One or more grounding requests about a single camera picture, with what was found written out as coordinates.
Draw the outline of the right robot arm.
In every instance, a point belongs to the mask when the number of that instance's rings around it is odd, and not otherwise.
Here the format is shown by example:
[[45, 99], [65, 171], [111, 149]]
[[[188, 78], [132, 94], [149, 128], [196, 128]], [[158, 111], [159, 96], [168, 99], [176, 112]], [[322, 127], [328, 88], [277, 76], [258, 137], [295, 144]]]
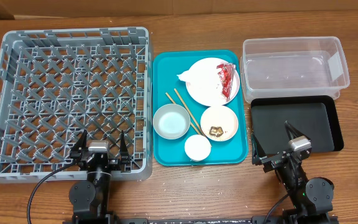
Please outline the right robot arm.
[[289, 148], [275, 155], [263, 150], [255, 134], [251, 134], [252, 163], [264, 167], [264, 172], [274, 171], [284, 185], [284, 195], [264, 217], [253, 217], [261, 223], [333, 224], [338, 217], [330, 216], [333, 210], [334, 184], [327, 178], [307, 178], [301, 163], [311, 154], [311, 139], [285, 122]]

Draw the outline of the pink bowl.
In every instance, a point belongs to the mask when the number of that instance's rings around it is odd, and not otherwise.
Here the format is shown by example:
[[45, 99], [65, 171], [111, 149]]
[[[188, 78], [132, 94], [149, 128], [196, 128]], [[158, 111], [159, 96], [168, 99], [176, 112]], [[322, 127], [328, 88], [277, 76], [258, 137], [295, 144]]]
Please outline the pink bowl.
[[[237, 133], [239, 121], [233, 110], [227, 106], [212, 106], [201, 115], [200, 126], [201, 130], [210, 140], [227, 141]], [[212, 126], [222, 127], [224, 134], [218, 138], [210, 136], [209, 130]]]

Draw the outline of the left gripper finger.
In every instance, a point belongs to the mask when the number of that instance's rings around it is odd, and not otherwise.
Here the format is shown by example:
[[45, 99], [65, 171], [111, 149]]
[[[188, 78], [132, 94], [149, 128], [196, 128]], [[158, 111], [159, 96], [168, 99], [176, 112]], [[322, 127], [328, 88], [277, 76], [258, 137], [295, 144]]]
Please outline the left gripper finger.
[[122, 161], [128, 161], [129, 160], [129, 151], [128, 151], [127, 146], [126, 146], [124, 131], [121, 131], [121, 135], [120, 135], [119, 152], [120, 152]]
[[77, 152], [80, 149], [86, 147], [86, 137], [87, 137], [87, 130], [84, 129], [79, 140], [77, 140], [77, 142], [75, 143], [75, 145], [73, 146], [73, 152]]

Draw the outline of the white napkin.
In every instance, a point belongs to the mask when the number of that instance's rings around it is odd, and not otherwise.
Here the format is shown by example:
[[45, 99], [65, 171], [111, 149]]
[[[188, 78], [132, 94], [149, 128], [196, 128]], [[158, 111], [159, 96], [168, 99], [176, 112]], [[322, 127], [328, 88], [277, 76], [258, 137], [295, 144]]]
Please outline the white napkin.
[[177, 75], [177, 77], [180, 81], [192, 83], [196, 81], [196, 72], [194, 70], [186, 70]]

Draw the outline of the red snack wrapper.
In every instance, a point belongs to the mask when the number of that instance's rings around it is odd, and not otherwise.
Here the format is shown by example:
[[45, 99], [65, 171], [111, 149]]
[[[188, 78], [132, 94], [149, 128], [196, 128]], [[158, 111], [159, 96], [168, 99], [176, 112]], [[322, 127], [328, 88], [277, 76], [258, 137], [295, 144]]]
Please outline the red snack wrapper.
[[236, 66], [233, 63], [221, 63], [216, 68], [219, 70], [218, 76], [223, 87], [221, 93], [226, 98], [226, 101], [229, 101]]

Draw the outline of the small white cup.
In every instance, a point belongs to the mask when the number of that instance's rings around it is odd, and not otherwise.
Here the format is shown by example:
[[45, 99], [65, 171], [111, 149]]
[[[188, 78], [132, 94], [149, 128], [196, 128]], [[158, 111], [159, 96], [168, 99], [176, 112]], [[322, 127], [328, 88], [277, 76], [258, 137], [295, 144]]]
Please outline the small white cup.
[[192, 135], [185, 141], [185, 153], [192, 161], [203, 161], [211, 153], [211, 144], [203, 135]]

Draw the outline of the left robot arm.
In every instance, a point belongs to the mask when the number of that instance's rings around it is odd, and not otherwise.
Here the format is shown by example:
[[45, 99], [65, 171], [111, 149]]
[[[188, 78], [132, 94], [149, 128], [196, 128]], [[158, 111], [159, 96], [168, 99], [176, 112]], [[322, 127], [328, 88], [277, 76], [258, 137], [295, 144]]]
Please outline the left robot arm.
[[86, 179], [76, 182], [69, 191], [69, 200], [73, 205], [71, 222], [118, 224], [121, 221], [114, 211], [108, 210], [108, 201], [112, 172], [123, 172], [130, 162], [124, 133], [120, 134], [120, 159], [113, 158], [108, 141], [87, 143], [87, 134], [84, 130], [70, 151], [75, 165], [86, 172]]

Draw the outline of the grey bowl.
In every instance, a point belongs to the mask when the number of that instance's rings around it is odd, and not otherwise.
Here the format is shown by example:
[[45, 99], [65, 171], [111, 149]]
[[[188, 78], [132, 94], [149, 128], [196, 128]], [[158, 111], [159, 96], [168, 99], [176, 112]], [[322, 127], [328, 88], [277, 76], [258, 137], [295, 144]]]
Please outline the grey bowl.
[[178, 104], [161, 106], [154, 114], [153, 127], [155, 132], [164, 139], [178, 139], [190, 128], [190, 115]]

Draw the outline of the wooden chopstick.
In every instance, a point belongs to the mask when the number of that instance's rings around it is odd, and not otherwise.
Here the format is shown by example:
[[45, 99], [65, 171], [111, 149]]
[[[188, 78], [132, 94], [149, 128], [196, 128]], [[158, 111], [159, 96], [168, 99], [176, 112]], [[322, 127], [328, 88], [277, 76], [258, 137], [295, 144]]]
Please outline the wooden chopstick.
[[200, 134], [205, 136], [204, 132], [201, 130], [201, 126], [199, 125], [199, 123], [197, 122], [195, 117], [193, 116], [193, 113], [190, 111], [189, 107], [187, 106], [187, 104], [185, 103], [185, 101], [183, 100], [183, 98], [181, 97], [181, 95], [179, 94], [179, 92], [178, 92], [178, 90], [176, 88], [174, 88], [174, 92], [176, 93], [176, 95], [179, 98], [179, 100], [182, 102], [182, 104], [185, 107], [185, 109], [188, 111], [190, 117], [192, 118], [192, 120], [194, 121], [194, 123], [196, 125], [196, 128], [197, 128], [198, 132], [200, 132]]
[[[167, 92], [165, 92], [165, 95], [168, 97], [168, 99], [169, 99], [173, 104], [176, 104], [175, 101], [173, 100], [173, 98], [172, 98]], [[197, 129], [197, 127], [193, 124], [192, 121], [190, 121], [190, 125], [191, 125], [191, 127], [196, 131], [197, 134], [201, 134], [200, 131]]]

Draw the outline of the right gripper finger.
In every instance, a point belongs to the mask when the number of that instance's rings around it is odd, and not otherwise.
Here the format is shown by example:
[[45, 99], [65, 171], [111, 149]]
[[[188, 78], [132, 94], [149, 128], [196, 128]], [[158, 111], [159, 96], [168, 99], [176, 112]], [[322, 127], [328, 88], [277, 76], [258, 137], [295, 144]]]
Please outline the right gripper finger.
[[252, 143], [252, 158], [253, 159], [260, 159], [261, 157], [266, 156], [266, 153], [264, 152], [262, 146], [260, 145], [260, 143], [254, 133], [251, 134], [251, 143]]
[[297, 130], [288, 121], [285, 121], [284, 125], [285, 125], [285, 131], [287, 133], [289, 140], [294, 140], [296, 138], [304, 136], [304, 134], [302, 132]]

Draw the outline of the brown food scrap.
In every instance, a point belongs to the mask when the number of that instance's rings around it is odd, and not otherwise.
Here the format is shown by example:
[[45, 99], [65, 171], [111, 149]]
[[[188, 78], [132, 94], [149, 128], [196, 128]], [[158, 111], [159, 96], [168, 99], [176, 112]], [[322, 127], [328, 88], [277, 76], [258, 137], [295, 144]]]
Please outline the brown food scrap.
[[209, 135], [210, 136], [214, 136], [214, 137], [220, 137], [224, 134], [224, 131], [222, 129], [222, 127], [220, 126], [212, 126], [210, 127], [210, 130], [209, 130]]

